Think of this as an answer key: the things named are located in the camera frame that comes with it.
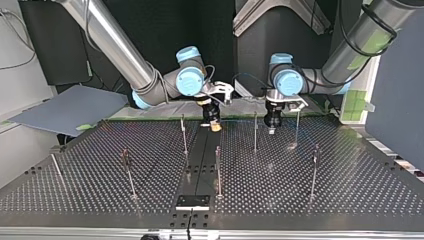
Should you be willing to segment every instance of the metal frame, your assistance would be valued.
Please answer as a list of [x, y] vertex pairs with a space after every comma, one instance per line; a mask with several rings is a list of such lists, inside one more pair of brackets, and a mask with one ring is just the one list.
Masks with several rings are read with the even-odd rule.
[[265, 12], [274, 7], [288, 7], [305, 21], [308, 26], [321, 35], [330, 26], [318, 4], [314, 8], [314, 0], [248, 0], [233, 20], [234, 35], [240, 37]]

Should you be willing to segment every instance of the end effector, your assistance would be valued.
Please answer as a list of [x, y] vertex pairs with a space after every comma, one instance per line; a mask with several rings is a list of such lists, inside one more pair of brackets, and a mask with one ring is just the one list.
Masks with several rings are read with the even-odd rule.
[[271, 56], [268, 72], [268, 84], [265, 107], [267, 114], [264, 122], [269, 133], [282, 125], [282, 111], [287, 106], [290, 112], [300, 112], [308, 106], [298, 94], [302, 91], [304, 79], [292, 62], [293, 56], [287, 53], [276, 53]]
[[161, 97], [164, 94], [169, 94], [171, 98], [179, 95], [194, 97], [197, 104], [203, 108], [202, 125], [210, 126], [212, 131], [220, 131], [219, 103], [211, 98], [211, 95], [224, 94], [225, 104], [230, 104], [234, 88], [227, 83], [219, 81], [212, 83], [209, 82], [210, 78], [206, 79], [206, 68], [196, 47], [190, 46], [181, 49], [176, 54], [176, 58], [180, 68], [163, 77], [163, 86], [153, 82], [152, 84], [158, 86], [157, 89], [152, 88], [147, 93], [144, 93], [143, 89], [141, 89], [142, 91], [133, 91], [133, 98], [137, 106], [141, 109], [148, 109], [153, 105], [160, 104], [166, 100]]

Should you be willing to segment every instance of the black wall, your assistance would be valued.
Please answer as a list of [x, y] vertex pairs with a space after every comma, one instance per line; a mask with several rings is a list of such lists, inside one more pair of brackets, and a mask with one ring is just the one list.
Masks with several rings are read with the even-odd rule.
[[[215, 65], [215, 79], [229, 82], [233, 72], [232, 19], [234, 0], [104, 0], [146, 60], [165, 74], [176, 68], [178, 50], [194, 45], [205, 64]], [[86, 60], [95, 74], [84, 85], [130, 88], [103, 53], [85, 41], [78, 24], [57, 3], [20, 2], [44, 74], [59, 92], [88, 77]]]

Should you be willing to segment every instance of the green panel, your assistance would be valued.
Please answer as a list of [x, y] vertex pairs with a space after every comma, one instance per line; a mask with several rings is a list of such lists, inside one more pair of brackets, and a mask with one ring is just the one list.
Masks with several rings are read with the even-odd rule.
[[343, 121], [350, 121], [350, 119], [352, 119], [352, 113], [343, 113], [343, 116], [342, 116], [342, 120]]
[[361, 120], [362, 111], [365, 109], [366, 91], [349, 90], [346, 93], [346, 101], [343, 108], [342, 121]]
[[356, 98], [365, 99], [365, 95], [367, 95], [367, 91], [357, 91]]
[[350, 118], [351, 121], [359, 121], [361, 120], [362, 111], [355, 111], [352, 113], [352, 117]]
[[365, 100], [363, 99], [356, 99], [355, 101], [355, 108], [353, 110], [355, 111], [363, 111], [365, 109]]

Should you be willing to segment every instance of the cable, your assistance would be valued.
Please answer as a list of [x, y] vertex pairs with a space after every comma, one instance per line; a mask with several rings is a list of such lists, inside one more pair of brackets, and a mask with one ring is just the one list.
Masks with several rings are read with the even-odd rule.
[[315, 16], [315, 9], [317, 7], [317, 0], [314, 1], [314, 6], [312, 7], [312, 15], [311, 15], [311, 29], [314, 29], [314, 16]]
[[[6, 26], [13, 31], [16, 36], [19, 38], [19, 40], [21, 40], [21, 42], [32, 52], [34, 52], [34, 48], [31, 46], [31, 42], [30, 42], [30, 38], [29, 38], [29, 34], [26, 28], [26, 25], [24, 23], [24, 21], [14, 12], [10, 11], [9, 9], [5, 9], [2, 8], [0, 9], [1, 12], [1, 16], [3, 17], [3, 21], [6, 24]], [[19, 35], [18, 31], [16, 30], [16, 28], [12, 25], [12, 23], [9, 21], [9, 19], [7, 19], [6, 14], [11, 15], [12, 17], [14, 17], [15, 19], [17, 19], [19, 21], [19, 23], [21, 24], [24, 32], [25, 32], [25, 36], [26, 36], [26, 41], [21, 37], [21, 35]]]
[[147, 62], [147, 64], [150, 66], [150, 68], [153, 71], [153, 80], [144, 88], [138, 89], [136, 92], [144, 95], [149, 93], [157, 84], [157, 81], [160, 80], [161, 84], [162, 84], [162, 88], [163, 88], [163, 92], [165, 94], [165, 102], [167, 104], [169, 104], [169, 99], [168, 99], [168, 90], [166, 89], [165, 84], [168, 84], [169, 86], [171, 86], [174, 90], [175, 88], [172, 86], [172, 84], [168, 83], [167, 81], [165, 81], [165, 79], [163, 78], [162, 74], [159, 72], [159, 70], [157, 70], [155, 67], [153, 67], [153, 65], [150, 62]]
[[36, 54], [35, 54], [35, 51], [34, 51], [34, 49], [31, 47], [31, 45], [29, 45], [29, 43], [27, 43], [27, 42], [25, 42], [23, 39], [22, 39], [22, 37], [19, 35], [19, 33], [18, 33], [18, 31], [15, 29], [15, 27], [10, 23], [10, 21], [7, 19], [7, 17], [6, 17], [6, 14], [10, 14], [10, 15], [12, 15], [13, 17], [15, 17], [16, 19], [18, 19], [19, 20], [19, 22], [22, 24], [22, 27], [23, 27], [23, 29], [24, 29], [24, 31], [25, 31], [25, 34], [28, 36], [28, 42], [29, 42], [29, 35], [28, 35], [28, 32], [27, 32], [27, 29], [26, 29], [26, 26], [25, 26], [25, 23], [23, 22], [23, 20], [18, 16], [18, 15], [16, 15], [15, 13], [13, 13], [12, 11], [10, 11], [10, 10], [8, 10], [8, 9], [5, 9], [5, 8], [2, 8], [2, 9], [0, 9], [1, 11], [0, 11], [0, 15], [1, 15], [1, 17], [3, 18], [3, 21], [5, 22], [5, 24], [6, 24], [6, 26], [8, 27], [8, 28], [10, 28], [16, 35], [17, 35], [17, 37], [19, 38], [19, 40], [28, 48], [28, 49], [30, 49], [31, 51], [32, 51], [32, 56], [31, 56], [31, 58], [30, 59], [28, 59], [27, 61], [25, 61], [25, 62], [23, 62], [23, 63], [19, 63], [19, 64], [16, 64], [16, 65], [12, 65], [12, 66], [7, 66], [7, 67], [1, 67], [0, 68], [0, 70], [8, 70], [8, 69], [12, 69], [12, 68], [18, 68], [18, 67], [21, 67], [21, 66], [24, 66], [24, 65], [26, 65], [26, 64], [28, 64], [28, 63], [30, 63], [30, 62], [32, 62], [32, 60], [34, 60], [34, 58], [35, 58], [35, 56], [36, 56]]
[[233, 83], [234, 83], [234, 80], [236, 79], [236, 77], [241, 76], [241, 75], [246, 75], [246, 76], [251, 77], [252, 79], [255, 79], [258, 83], [262, 84], [262, 86], [264, 86], [264, 87], [266, 87], [266, 88], [269, 88], [269, 87], [271, 87], [271, 88], [272, 88], [272, 86], [270, 86], [270, 85], [268, 85], [268, 84], [264, 83], [264, 82], [263, 82], [263, 81], [261, 81], [259, 78], [255, 77], [254, 75], [252, 75], [252, 74], [250, 74], [250, 73], [237, 73], [236, 75], [234, 75], [234, 76], [231, 78], [231, 82], [233, 82]]
[[31, 57], [28, 61], [23, 62], [23, 63], [20, 63], [20, 64], [17, 64], [17, 65], [14, 65], [14, 66], [2, 67], [2, 68], [0, 68], [0, 70], [7, 70], [7, 69], [12, 69], [12, 68], [17, 68], [17, 67], [21, 67], [21, 66], [27, 65], [27, 64], [28, 64], [28, 63], [30, 63], [30, 62], [31, 62], [34, 58], [35, 58], [35, 52], [32, 54], [32, 57]]
[[205, 80], [205, 83], [206, 82], [208, 82], [208, 81], [210, 81], [210, 80], [212, 80], [212, 78], [213, 78], [213, 75], [215, 74], [215, 66], [214, 65], [206, 65], [205, 66], [205, 69], [207, 69], [207, 68], [212, 68], [212, 72], [211, 72], [211, 74], [209, 75], [209, 77], [208, 76], [206, 76], [206, 80]]
[[333, 106], [333, 109], [337, 112], [337, 114], [339, 116], [341, 116], [340, 111], [336, 108], [336, 105], [334, 105], [333, 101], [331, 101], [330, 96], [328, 96], [328, 94], [326, 94], [325, 97], [327, 98], [328, 102], [330, 102], [330, 104]]
[[88, 44], [90, 44], [90, 46], [92, 48], [94, 48], [96, 51], [98, 52], [102, 52], [98, 47], [96, 47], [96, 45], [94, 45], [94, 43], [91, 41], [91, 37], [90, 37], [90, 32], [89, 32], [89, 27], [88, 27], [88, 23], [90, 21], [90, 11], [89, 11], [89, 6], [90, 6], [90, 0], [85, 0], [85, 6], [84, 6], [84, 20], [85, 20], [85, 38], [87, 39]]
[[342, 32], [343, 38], [345, 40], [345, 42], [352, 48], [352, 50], [354, 50], [355, 52], [357, 52], [358, 54], [365, 56], [365, 57], [376, 57], [376, 56], [380, 56], [383, 53], [385, 53], [390, 45], [390, 43], [397, 37], [397, 33], [395, 30], [393, 30], [388, 24], [386, 24], [383, 20], [381, 20], [374, 12], [372, 12], [371, 10], [369, 10], [365, 5], [363, 5], [363, 10], [366, 9], [364, 11], [365, 14], [368, 15], [368, 17], [370, 17], [375, 23], [377, 23], [381, 28], [383, 28], [385, 31], [387, 31], [388, 33], [390, 33], [391, 39], [389, 41], [389, 43], [386, 45], [386, 47], [384, 47], [382, 50], [380, 50], [377, 53], [367, 53], [362, 51], [359, 47], [357, 47], [354, 43], [352, 43], [346, 33], [346, 29], [344, 26], [344, 20], [343, 20], [343, 0], [339, 0], [339, 7], [338, 7], [338, 12], [339, 12], [339, 24], [340, 24], [340, 30]]

